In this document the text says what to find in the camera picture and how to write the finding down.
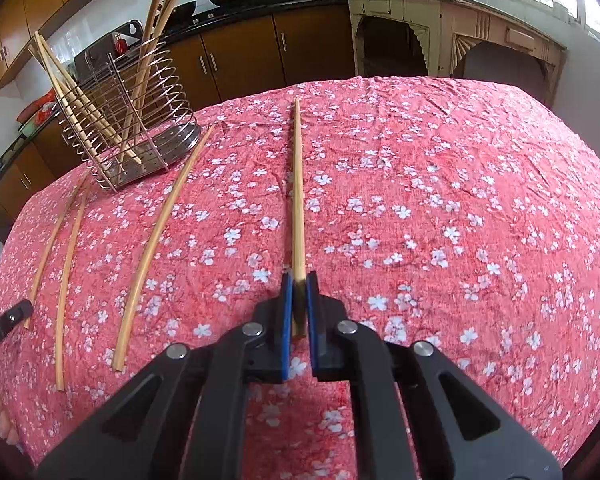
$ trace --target table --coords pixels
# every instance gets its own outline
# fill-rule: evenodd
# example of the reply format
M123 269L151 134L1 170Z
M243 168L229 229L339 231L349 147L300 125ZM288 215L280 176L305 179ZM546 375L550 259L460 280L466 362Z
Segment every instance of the table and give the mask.
M152 263L122 373L125 298L179 166L96 187L74 255L66 393L56 305L78 200L32 332L0 347L0 387L38 462L171 342L209 344L277 294L290 263L292 102L302 98L306 250L320 289L392 342L427 339L565 463L600 418L600 161L517 88L442 78L299 84L197 113L217 125ZM0 312L26 297L77 168L30 200L0 259ZM254 386L247 478L353 478L349 391L311 377Z

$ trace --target wooden chopstick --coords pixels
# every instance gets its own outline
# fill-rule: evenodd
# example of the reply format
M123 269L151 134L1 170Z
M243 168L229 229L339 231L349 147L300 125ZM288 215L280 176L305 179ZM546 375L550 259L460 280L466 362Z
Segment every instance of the wooden chopstick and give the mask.
M112 139L113 142L115 142L117 144L122 142L122 138L116 133L116 131L113 129L113 127L109 124L109 121L107 121L107 119L93 105L93 103L90 101L90 99L87 97L87 95L82 91L82 89L77 84L71 85L71 83L74 83L73 78L67 72L67 70L64 68L62 63L60 63L60 61L58 60L56 55L53 53L53 51L49 47L48 43L45 41L45 38L38 35L38 39L40 41L40 44L38 47L39 48L42 47L46 51L47 57L53 62L53 64L60 71L62 77L64 77L64 79L66 81L66 83L65 83L62 80L56 78L56 82L58 83L58 86L60 87L60 90L62 92L60 97L68 96L69 99L72 100L72 102L76 102L76 103L78 102L78 99L79 99L80 102L82 103L82 106L84 108L86 108L86 110L87 110L86 114L88 115L89 119L91 121L93 121L93 123L95 123L96 126L98 126L99 131L102 133L102 135L104 137ZM41 61L38 58L38 56L42 57L42 54L36 55L36 53L34 53L33 51L32 51L32 54L34 54L36 59L38 60L38 62L40 62L43 67L45 67L43 61ZM140 159L140 157L138 157L136 152L134 152L132 149L128 149L127 153L133 158L134 161L136 161L136 163L142 164L142 160Z
M302 122L300 99L294 102L294 197L293 197L293 276L294 306L293 335L306 334L304 287L306 283L306 257L304 249L304 192L302 191Z
M58 297L58 315L56 316L56 388L60 392L64 392L64 308L66 305L66 295L69 288L69 275L71 274L71 262L74 259L75 245L80 234L80 224L82 223L82 215L84 207L87 203L87 196L91 190L91 186L86 186L80 200L78 214L75 217L74 228L71 231L69 245L64 258L64 267L62 269L62 280L60 281L60 295Z
M133 101L134 108L136 109L140 117L142 117L142 108L144 107L144 101L146 99L146 88L149 84L151 65L154 60L154 54L149 54L148 56L146 54L155 50L160 39L160 35L162 34L164 27L167 24L167 21L169 19L169 16L171 15L171 12L173 11L173 7L175 6L176 1L177 0L164 1L162 5L162 10L160 11L160 15L158 16L158 23L156 24L155 29L151 34L153 41L151 41L147 45L143 43L140 49L141 61L138 67L138 76L136 76L136 86L131 95L131 100ZM122 127L122 140L125 142L128 138L129 127L131 126L132 120L133 114L129 114L125 118L125 123ZM138 126L134 126L134 134L136 134L137 129Z
M36 271L36 275L33 278L33 283L31 285L31 290L29 292L29 301L32 304L36 304L36 296L38 295L38 289L40 288L40 282L42 281L42 274L44 273L44 270L45 270L46 261L49 258L49 254L51 253L51 248L54 246L56 237L58 236L60 228L62 227L62 223L64 222L64 217L68 213L69 209L71 209L71 204L74 203L74 199L80 192L82 183L84 182L84 179L87 178L88 174L89 174L89 170L85 171L84 174L80 177L80 180L78 180L78 184L75 186L75 189L71 193L71 196L67 199L66 203L64 204L64 208L62 209L62 212L58 215L58 220L56 220L56 225L54 225L54 228L51 231L51 234L49 235L49 240L46 242L45 249L42 251L42 257L40 258L40 263L38 264L38 270ZM24 322L24 328L26 328L28 330L30 325L31 325L31 318L28 317Z
M196 143L196 147L180 170L176 181L173 183L173 189L171 189L167 200L165 200L164 205L162 206L160 216L158 216L151 237L144 246L144 253L142 254L142 259L140 260L133 284L129 290L128 298L126 299L125 313L123 314L122 325L118 332L118 341L116 343L116 350L113 354L112 363L114 370L121 372L125 367L126 350L129 345L129 339L131 338L131 329L133 328L134 317L136 315L136 304L138 304L138 299L142 293L149 266L154 259L155 248L158 245L160 235L162 234L162 231L164 231L167 220L171 217L173 205L180 195L180 191L187 181L187 177L189 176L193 165L200 157L200 153L204 149L206 141L213 130L214 126L211 126L204 136Z

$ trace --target red plastic bag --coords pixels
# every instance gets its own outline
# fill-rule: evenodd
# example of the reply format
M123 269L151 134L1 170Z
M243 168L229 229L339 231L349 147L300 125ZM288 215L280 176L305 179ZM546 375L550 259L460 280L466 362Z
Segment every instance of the red plastic bag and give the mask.
M26 123L31 116L40 110L40 107L45 103L50 103L56 99L56 92L52 88L44 94L42 97L39 97L35 101L33 101L29 106L27 106L23 111L20 112L18 118L16 119L20 124Z

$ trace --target stainless steel wire basket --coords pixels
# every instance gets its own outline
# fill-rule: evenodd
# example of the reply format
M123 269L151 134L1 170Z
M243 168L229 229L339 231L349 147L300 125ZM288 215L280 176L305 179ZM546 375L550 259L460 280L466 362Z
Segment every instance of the stainless steel wire basket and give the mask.
M147 52L136 44L116 59L109 54L82 87L56 92L64 139L104 189L168 169L200 134L168 49L158 43L149 50L151 42Z

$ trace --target cabinet handle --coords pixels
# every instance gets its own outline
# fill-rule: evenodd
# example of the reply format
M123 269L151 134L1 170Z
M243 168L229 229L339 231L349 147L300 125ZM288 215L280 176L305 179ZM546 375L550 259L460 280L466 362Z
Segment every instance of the cabinet handle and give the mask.
M206 75L206 66L205 66L205 60L202 59L202 56L200 56L200 65L202 65L202 72L205 73Z

